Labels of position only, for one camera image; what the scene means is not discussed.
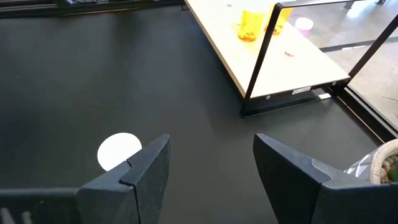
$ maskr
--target white label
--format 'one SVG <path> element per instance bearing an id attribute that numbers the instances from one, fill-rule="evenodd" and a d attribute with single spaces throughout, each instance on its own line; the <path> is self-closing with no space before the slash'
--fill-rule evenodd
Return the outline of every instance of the white label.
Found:
<path id="1" fill-rule="evenodd" d="M 304 88 L 299 88 L 299 89 L 293 90 L 292 95 L 297 94 L 297 93 L 302 93 L 302 92 L 305 92 L 305 91 L 309 91 L 309 90 L 311 90 L 310 86 L 304 87 Z"/>

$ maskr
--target gray floor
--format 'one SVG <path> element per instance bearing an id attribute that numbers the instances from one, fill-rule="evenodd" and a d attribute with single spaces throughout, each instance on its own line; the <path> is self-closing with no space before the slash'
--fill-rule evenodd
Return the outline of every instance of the gray floor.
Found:
<path id="1" fill-rule="evenodd" d="M 326 53 L 349 72 L 369 47 Z M 351 81 L 370 104 L 398 127 L 398 43 L 384 44 Z"/>
<path id="2" fill-rule="evenodd" d="M 325 100 L 248 119 L 190 11 L 0 20 L 0 187 L 76 187 L 118 132 L 170 134 L 160 224 L 277 223 L 252 140 L 265 133 L 339 169 L 374 150 Z"/>
<path id="3" fill-rule="evenodd" d="M 355 2 L 352 9 L 345 3 L 295 8 L 290 22 L 307 17 L 314 22 L 308 38 L 317 47 L 330 47 L 375 40 L 398 14 L 398 0 L 387 0 L 384 5 L 375 1 Z M 392 36 L 398 36 L 396 30 Z"/>

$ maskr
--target black floor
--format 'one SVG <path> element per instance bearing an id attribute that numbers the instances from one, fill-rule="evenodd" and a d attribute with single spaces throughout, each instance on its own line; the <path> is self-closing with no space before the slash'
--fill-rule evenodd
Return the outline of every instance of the black floor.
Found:
<path id="1" fill-rule="evenodd" d="M 345 169 L 377 142 L 333 100 L 241 119 L 225 70 L 179 7 L 0 20 L 0 187 L 76 187 L 129 132 L 171 136 L 160 223 L 276 223 L 252 139 Z"/>

